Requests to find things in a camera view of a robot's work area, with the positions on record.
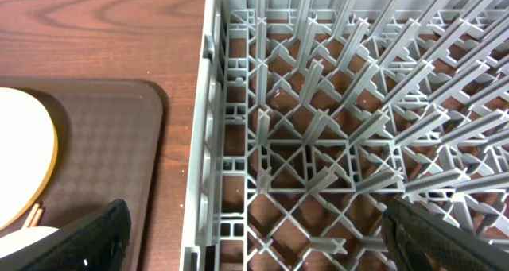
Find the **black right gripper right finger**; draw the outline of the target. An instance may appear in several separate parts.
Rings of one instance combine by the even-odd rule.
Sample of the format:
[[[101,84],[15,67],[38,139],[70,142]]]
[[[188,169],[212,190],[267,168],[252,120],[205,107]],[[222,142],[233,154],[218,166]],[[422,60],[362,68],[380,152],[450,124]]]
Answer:
[[[383,212],[382,237],[398,270],[508,270],[508,252],[401,198]]]

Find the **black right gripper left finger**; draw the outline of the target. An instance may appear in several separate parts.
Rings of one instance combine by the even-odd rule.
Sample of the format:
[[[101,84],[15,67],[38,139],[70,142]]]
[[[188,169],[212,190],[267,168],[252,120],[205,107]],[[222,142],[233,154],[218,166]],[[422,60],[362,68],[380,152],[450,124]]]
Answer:
[[[2,270],[120,270],[130,241],[126,202],[100,209],[1,259]]]

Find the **white bowl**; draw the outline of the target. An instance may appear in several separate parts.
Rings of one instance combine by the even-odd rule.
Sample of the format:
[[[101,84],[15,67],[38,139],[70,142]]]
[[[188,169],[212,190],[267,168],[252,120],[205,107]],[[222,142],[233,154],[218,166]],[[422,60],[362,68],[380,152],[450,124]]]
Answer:
[[[58,228],[50,226],[34,226],[21,228],[1,238],[0,258],[13,254],[41,239],[55,233]]]

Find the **grey dishwasher rack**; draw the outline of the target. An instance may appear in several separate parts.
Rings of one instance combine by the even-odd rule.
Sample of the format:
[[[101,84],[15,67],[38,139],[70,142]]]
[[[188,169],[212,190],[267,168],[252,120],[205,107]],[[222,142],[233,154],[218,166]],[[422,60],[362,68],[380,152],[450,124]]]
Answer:
[[[393,269],[403,198],[508,248],[508,0],[205,0],[183,270]]]

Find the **wooden chopstick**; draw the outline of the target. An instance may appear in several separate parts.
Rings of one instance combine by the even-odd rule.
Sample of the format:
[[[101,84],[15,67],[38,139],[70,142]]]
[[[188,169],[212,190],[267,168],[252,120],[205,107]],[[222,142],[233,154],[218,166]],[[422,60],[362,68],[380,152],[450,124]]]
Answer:
[[[32,221],[34,220],[35,216],[36,216],[36,213],[39,211],[40,209],[40,204],[39,203],[35,203],[32,207],[32,209],[30,210],[27,218],[25,219],[23,225],[22,225],[22,229],[24,228],[28,228],[31,226],[32,224]]]
[[[42,207],[40,207],[39,211],[36,213],[36,216],[34,218],[34,220],[32,221],[32,224],[30,227],[35,227],[39,224],[39,222],[41,221],[41,217],[44,213],[44,209]]]

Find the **dark brown serving tray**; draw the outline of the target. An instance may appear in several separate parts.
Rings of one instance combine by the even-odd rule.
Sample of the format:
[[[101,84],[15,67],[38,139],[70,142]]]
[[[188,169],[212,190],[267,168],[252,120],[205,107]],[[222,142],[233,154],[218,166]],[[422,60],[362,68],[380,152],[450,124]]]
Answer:
[[[1,85],[38,98],[58,133],[56,167],[39,198],[40,224],[61,228],[124,199],[131,229],[122,267],[136,270],[165,108],[156,87],[142,80],[9,76]]]

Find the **yellow plate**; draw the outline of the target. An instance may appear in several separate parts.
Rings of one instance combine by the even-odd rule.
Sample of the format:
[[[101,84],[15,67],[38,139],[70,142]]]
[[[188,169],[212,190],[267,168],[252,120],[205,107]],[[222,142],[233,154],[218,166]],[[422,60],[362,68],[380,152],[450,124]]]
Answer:
[[[1,228],[35,203],[55,167],[58,138],[45,106],[31,94],[1,89]]]

